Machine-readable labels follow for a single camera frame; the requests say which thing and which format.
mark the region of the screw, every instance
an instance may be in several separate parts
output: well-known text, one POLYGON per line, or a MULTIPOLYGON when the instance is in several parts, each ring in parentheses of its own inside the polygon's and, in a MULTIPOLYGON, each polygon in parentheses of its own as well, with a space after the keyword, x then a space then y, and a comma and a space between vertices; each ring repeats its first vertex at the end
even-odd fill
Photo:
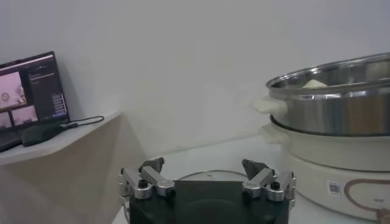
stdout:
POLYGON ((147 184, 148 184, 148 182, 146 180, 142 179, 142 180, 139 180, 138 187, 143 189, 143 188, 147 187, 147 184))
POLYGON ((272 182, 271 183, 271 189, 272 190, 279 190, 280 189, 280 183, 276 182, 276 181, 272 182))

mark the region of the stainless steel pot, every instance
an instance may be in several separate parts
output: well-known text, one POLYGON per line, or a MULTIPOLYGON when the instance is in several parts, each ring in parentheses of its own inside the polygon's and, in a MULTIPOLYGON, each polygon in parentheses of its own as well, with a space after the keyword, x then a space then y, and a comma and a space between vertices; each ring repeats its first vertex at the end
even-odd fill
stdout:
POLYGON ((328 63, 267 82, 255 104, 279 126, 331 136, 390 135, 390 53, 328 63), (323 87, 306 88, 313 80, 323 87))

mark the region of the table surface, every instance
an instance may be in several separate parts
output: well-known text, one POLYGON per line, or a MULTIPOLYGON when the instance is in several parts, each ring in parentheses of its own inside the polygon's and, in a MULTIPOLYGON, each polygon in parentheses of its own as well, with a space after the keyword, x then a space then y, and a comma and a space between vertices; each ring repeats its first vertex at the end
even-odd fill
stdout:
MULTIPOLYGON (((267 144, 261 136, 254 136, 163 155, 165 164, 161 174, 167 179, 176 180, 194 172, 215 169, 244 173, 241 165, 241 160, 244 158, 266 163, 269 167, 278 170, 281 153, 277 145, 267 144)), ((296 199, 296 206, 290 213, 291 224, 375 223, 329 210, 300 195, 297 195, 296 199)), ((122 210, 113 224, 126 224, 122 210)))

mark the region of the barcode label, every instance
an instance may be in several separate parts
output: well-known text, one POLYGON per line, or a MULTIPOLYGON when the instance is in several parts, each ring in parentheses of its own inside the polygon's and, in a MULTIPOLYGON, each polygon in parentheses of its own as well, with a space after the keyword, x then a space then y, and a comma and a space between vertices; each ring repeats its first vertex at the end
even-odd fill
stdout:
POLYGON ((340 184, 336 181, 328 181, 328 193, 330 195, 341 196, 340 184))

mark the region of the white handle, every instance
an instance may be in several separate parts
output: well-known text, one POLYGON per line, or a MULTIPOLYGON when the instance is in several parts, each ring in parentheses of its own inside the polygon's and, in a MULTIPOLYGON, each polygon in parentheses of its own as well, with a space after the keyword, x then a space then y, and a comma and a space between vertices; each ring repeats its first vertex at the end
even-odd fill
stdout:
POLYGON ((269 96, 257 100, 254 107, 261 114, 283 115, 287 113, 287 104, 284 101, 269 96))
POLYGON ((289 136, 277 130, 272 124, 262 126, 259 130, 259 134, 262 135, 268 144, 284 145, 289 142, 289 136))

